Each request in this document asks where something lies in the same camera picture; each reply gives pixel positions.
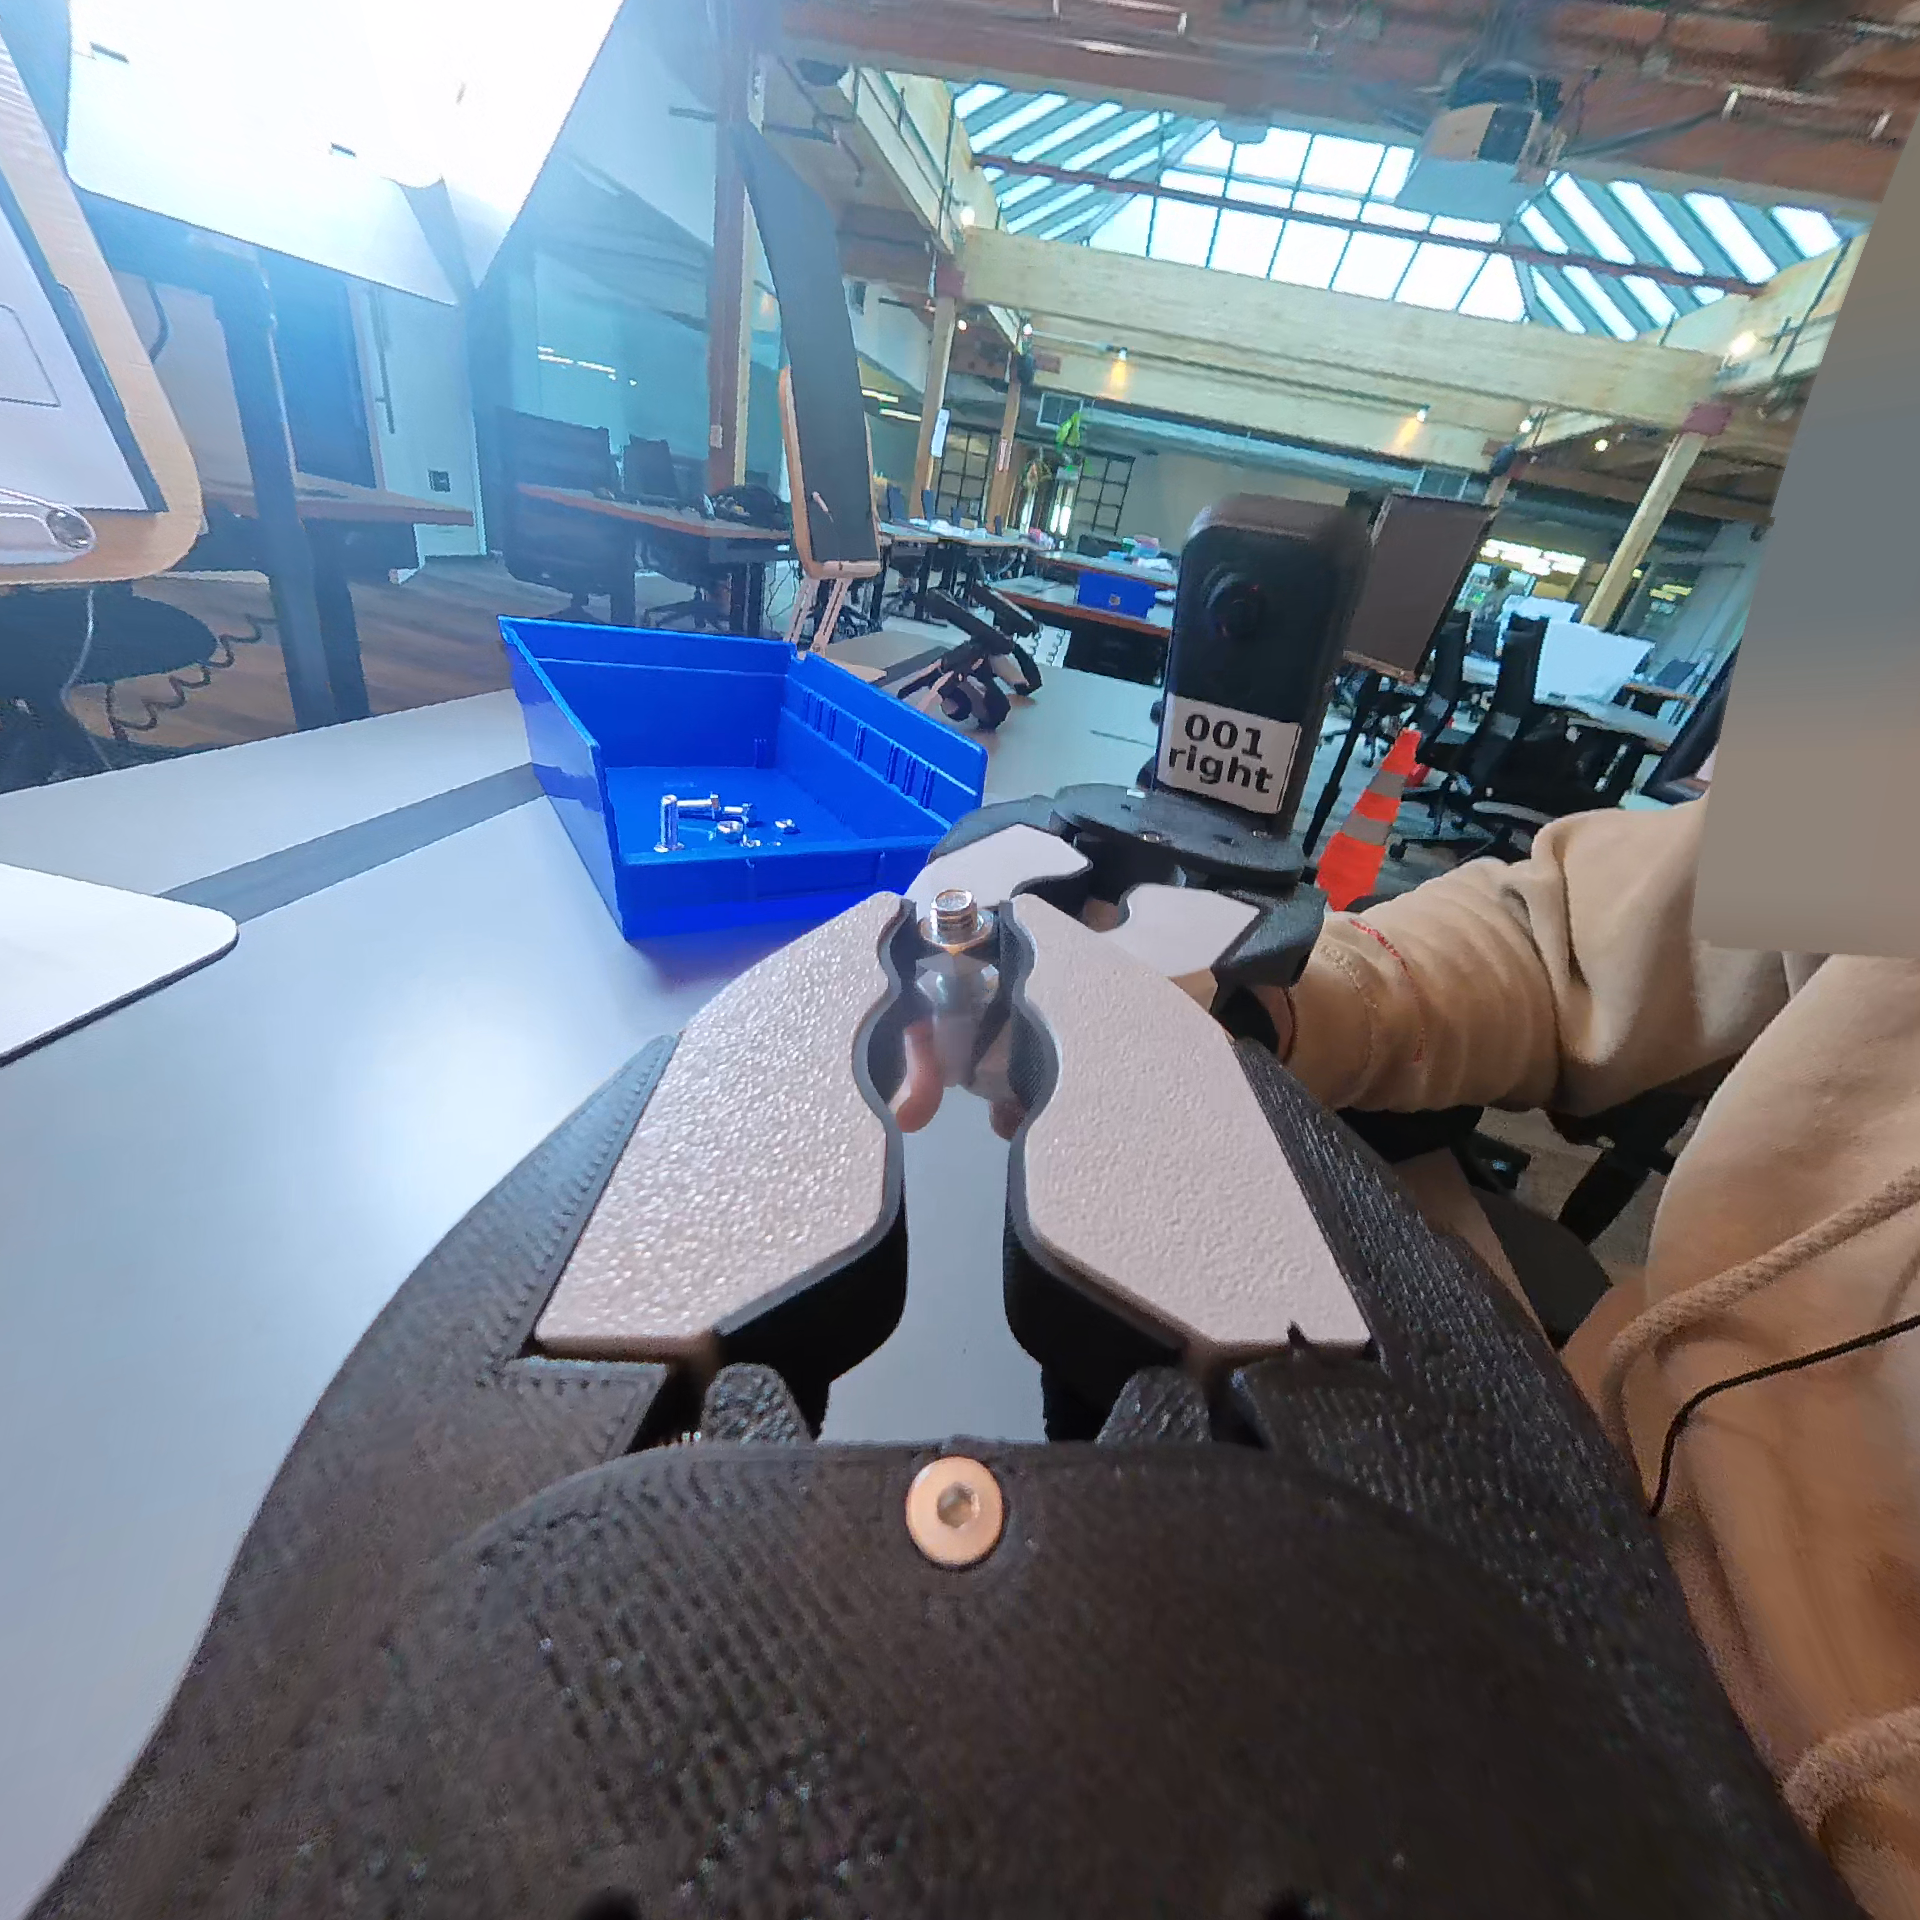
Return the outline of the white document stand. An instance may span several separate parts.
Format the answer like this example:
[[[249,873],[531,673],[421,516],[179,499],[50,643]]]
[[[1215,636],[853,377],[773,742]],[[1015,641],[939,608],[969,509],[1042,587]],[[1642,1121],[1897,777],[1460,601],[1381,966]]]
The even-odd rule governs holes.
[[[77,773],[93,738],[66,698],[104,673],[104,601],[193,546],[203,530],[202,477],[12,53],[2,53],[2,186],[77,300],[163,494],[159,513],[68,516],[8,504],[2,492],[5,770],[41,754]],[[5,865],[5,1061],[209,966],[236,939],[236,922],[212,907]]]

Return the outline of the orange traffic cone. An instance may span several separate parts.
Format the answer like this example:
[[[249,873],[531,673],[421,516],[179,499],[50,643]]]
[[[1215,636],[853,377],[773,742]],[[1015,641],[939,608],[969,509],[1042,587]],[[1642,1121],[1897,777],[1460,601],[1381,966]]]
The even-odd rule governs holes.
[[[1355,902],[1377,890],[1408,777],[1419,770],[1419,742],[1421,734],[1415,728],[1394,738],[1341,827],[1328,840],[1315,875],[1328,910],[1355,910]]]

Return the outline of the printed instruction sheet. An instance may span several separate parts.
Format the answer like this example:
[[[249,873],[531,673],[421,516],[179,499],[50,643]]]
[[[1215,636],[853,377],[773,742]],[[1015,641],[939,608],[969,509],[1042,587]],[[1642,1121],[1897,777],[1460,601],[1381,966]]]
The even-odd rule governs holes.
[[[77,300],[2,186],[2,492],[68,516],[159,513],[139,450]]]

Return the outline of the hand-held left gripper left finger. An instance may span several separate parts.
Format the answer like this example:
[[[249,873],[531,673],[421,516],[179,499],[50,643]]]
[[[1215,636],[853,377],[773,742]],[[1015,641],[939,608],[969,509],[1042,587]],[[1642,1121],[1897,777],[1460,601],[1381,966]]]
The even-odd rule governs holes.
[[[773,1370],[803,1411],[906,1308],[892,1116],[908,901],[879,893],[731,980],[677,1036],[533,1331],[548,1360]]]

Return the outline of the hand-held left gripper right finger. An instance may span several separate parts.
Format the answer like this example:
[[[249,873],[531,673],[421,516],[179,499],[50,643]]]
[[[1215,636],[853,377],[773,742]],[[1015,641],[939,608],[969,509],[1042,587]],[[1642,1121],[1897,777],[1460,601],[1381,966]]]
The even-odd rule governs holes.
[[[1146,1366],[1211,1386],[1371,1328],[1303,1176],[1197,987],[1033,906],[1055,1080],[1011,1149],[1005,1308],[1042,1374],[1112,1405]]]

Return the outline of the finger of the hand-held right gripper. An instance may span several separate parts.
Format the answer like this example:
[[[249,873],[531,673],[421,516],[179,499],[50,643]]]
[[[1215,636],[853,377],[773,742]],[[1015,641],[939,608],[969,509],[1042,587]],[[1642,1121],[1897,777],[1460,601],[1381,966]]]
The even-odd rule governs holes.
[[[1089,857],[1045,824],[972,824],[908,891],[897,937],[897,1121],[920,1131],[947,1093],[979,1098],[1015,1140],[1055,1080],[1028,1001],[1040,950],[1033,906],[1082,906]]]
[[[1117,906],[1117,950],[1179,987],[1215,987],[1261,906],[1210,890],[1143,882]]]

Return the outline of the person's torso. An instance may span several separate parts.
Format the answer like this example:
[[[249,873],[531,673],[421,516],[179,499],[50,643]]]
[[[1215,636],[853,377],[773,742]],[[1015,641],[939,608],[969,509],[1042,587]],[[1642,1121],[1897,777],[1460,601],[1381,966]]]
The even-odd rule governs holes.
[[[1588,1384],[1724,1693],[1863,1909],[1916,1915],[1919,969],[1834,956],[1703,1112]]]

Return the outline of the wooden poster stand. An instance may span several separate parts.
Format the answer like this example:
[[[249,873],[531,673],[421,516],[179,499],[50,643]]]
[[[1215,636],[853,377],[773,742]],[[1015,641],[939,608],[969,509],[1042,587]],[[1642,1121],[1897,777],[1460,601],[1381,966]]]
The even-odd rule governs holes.
[[[874,442],[845,276],[827,201],[757,128],[737,128],[731,141],[773,272],[786,355],[779,420],[803,576],[786,641],[824,651],[850,589],[880,576]]]

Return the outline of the black panel on tripod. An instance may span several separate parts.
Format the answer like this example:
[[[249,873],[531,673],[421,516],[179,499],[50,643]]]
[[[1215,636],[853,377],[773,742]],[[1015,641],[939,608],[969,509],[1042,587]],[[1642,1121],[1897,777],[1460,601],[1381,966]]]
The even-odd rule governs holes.
[[[1308,845],[1327,834],[1337,789],[1364,730],[1394,688],[1418,685],[1433,636],[1452,613],[1497,509],[1485,500],[1394,492],[1371,522],[1371,556],[1341,643],[1341,673],[1360,673],[1352,722],[1313,810]]]

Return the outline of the person's right forearm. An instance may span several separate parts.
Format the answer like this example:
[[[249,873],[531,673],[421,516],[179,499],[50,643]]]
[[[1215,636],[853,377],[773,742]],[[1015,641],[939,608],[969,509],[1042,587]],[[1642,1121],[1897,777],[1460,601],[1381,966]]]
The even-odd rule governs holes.
[[[1706,800],[1552,824],[1331,915],[1291,987],[1256,987],[1285,1067],[1364,1114],[1600,1114],[1744,1053],[1821,964],[1695,930]]]

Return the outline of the black office chair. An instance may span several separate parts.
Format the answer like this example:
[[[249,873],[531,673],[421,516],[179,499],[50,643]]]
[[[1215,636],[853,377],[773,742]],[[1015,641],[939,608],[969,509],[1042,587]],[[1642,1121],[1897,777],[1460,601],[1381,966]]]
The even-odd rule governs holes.
[[[1539,1212],[1521,1197],[1531,1154],[1483,1130],[1482,1108],[1453,1116],[1444,1133],[1475,1205],[1514,1274],[1521,1298],[1562,1350],[1611,1288],[1596,1241],[1652,1179],[1673,1173],[1676,1147],[1732,1067],[1717,1062],[1597,1114],[1549,1112],[1562,1142],[1588,1147],[1592,1164],[1569,1197]]]

